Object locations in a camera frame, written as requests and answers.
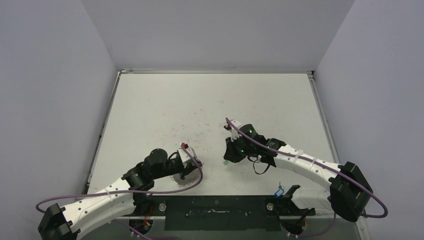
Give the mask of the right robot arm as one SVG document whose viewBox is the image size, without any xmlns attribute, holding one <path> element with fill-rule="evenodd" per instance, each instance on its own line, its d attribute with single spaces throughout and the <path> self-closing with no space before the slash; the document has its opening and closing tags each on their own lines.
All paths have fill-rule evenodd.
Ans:
<svg viewBox="0 0 424 240">
<path fill-rule="evenodd" d="M 230 132 L 226 138 L 224 159 L 232 163 L 254 158 L 267 166 L 292 171 L 320 188 L 296 186 L 284 196 L 282 207 L 290 215 L 301 209 L 334 211 L 349 222 L 362 215 L 373 190 L 359 167 L 328 162 L 305 154 L 300 149 L 276 138 L 265 138 L 252 124 L 240 125 L 233 120 L 224 125 Z"/>
</svg>

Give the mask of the large metal key ring plate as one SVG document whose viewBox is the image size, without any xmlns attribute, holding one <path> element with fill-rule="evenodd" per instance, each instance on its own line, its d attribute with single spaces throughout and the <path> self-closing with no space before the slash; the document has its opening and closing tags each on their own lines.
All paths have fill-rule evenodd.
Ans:
<svg viewBox="0 0 424 240">
<path fill-rule="evenodd" d="M 200 169 L 203 167 L 203 163 L 198 161 L 197 164 L 191 162 L 183 162 L 181 166 L 174 167 L 172 169 L 172 179 L 177 183 L 179 187 L 185 187 L 201 176 Z"/>
</svg>

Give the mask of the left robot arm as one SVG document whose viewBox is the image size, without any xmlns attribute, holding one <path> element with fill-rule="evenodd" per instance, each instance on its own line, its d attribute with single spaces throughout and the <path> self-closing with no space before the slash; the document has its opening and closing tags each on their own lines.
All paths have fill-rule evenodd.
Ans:
<svg viewBox="0 0 424 240">
<path fill-rule="evenodd" d="M 148 197 L 155 193 L 152 189 L 156 179 L 173 176 L 186 180 L 191 174 L 201 175 L 202 167 L 194 150 L 184 144 L 172 154 L 156 148 L 98 192 L 79 195 L 75 202 L 64 206 L 49 206 L 37 230 L 43 240 L 80 240 L 116 218 L 132 213 L 144 215 L 149 210 Z"/>
</svg>

